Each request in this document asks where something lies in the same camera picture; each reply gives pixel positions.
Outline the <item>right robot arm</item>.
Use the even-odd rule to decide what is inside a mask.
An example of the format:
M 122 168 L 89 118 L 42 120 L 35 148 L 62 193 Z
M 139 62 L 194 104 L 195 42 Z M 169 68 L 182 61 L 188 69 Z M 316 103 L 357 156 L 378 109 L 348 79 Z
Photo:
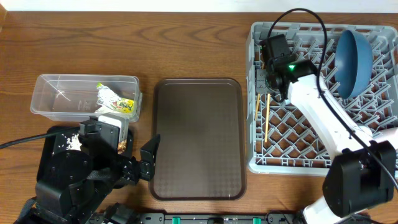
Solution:
M 310 60 L 297 60 L 285 35 L 260 42 L 265 85 L 280 93 L 308 120 L 331 159 L 323 195 L 305 207 L 296 223 L 338 223 L 355 213 L 392 200 L 396 150 L 377 142 L 345 112 Z

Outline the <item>pink plastic cup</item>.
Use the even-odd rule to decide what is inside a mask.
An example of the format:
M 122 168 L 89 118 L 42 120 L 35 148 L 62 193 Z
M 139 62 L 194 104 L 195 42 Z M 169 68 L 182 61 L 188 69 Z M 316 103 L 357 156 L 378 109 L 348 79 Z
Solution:
M 398 150 L 398 130 L 397 128 L 385 129 L 379 132 L 379 134 L 374 137 L 376 142 L 389 141 L 395 150 Z

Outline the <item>green yellow foil wrapper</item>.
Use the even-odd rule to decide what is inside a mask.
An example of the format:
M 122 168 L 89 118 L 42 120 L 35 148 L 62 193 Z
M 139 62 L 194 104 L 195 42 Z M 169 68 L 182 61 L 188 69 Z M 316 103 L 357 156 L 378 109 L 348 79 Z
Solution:
M 98 99 L 96 104 L 99 105 L 99 107 L 106 106 L 112 110 L 127 114 L 134 111 L 134 100 L 120 97 L 102 83 L 97 83 L 96 88 L 98 90 Z

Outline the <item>dark blue plate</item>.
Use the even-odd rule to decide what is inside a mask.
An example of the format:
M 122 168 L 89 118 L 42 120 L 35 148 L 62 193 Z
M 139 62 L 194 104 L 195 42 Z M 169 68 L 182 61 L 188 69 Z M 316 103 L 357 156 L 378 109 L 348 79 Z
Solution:
M 362 94 L 373 69 L 373 53 L 367 38 L 357 31 L 345 30 L 338 40 L 335 67 L 339 96 L 345 100 Z

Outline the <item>white paper napkin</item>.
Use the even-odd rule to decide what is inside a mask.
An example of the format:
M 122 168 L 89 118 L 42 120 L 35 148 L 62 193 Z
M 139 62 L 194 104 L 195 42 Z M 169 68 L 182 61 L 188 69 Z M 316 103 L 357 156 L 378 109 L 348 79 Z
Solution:
M 112 115 L 118 118 L 124 118 L 124 119 L 130 119 L 129 114 L 127 113 L 122 113 L 122 112 L 118 112 L 116 110 L 112 110 L 111 108 L 108 108 L 106 106 L 101 106 L 99 107 L 94 114 L 96 115 L 102 115 L 102 114 L 108 114 L 108 115 Z

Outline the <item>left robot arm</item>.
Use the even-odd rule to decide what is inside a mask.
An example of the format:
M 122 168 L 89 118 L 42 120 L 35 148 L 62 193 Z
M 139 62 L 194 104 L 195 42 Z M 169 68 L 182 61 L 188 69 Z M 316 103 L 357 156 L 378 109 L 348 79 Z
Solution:
M 79 150 L 43 150 L 36 195 L 16 223 L 86 223 L 113 189 L 153 179 L 160 135 L 141 147 L 137 160 L 118 152 L 119 127 L 90 118 L 77 130 Z

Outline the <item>brown food scrap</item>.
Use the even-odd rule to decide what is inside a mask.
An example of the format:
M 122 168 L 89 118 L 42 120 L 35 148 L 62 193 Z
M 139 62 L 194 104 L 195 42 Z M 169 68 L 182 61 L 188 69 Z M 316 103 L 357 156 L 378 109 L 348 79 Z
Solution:
M 119 144 L 118 144 L 118 154 L 124 153 L 126 148 L 127 148 L 127 140 L 125 139 L 125 140 L 119 142 Z

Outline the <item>light blue plastic cup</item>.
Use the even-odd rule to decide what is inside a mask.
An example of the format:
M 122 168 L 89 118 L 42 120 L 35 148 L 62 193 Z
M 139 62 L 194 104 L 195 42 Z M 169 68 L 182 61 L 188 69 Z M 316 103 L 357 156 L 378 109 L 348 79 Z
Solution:
M 373 137 L 373 133 L 371 131 L 371 129 L 365 125 L 359 124 L 358 127 L 363 130 L 367 135 L 369 135 L 370 137 Z

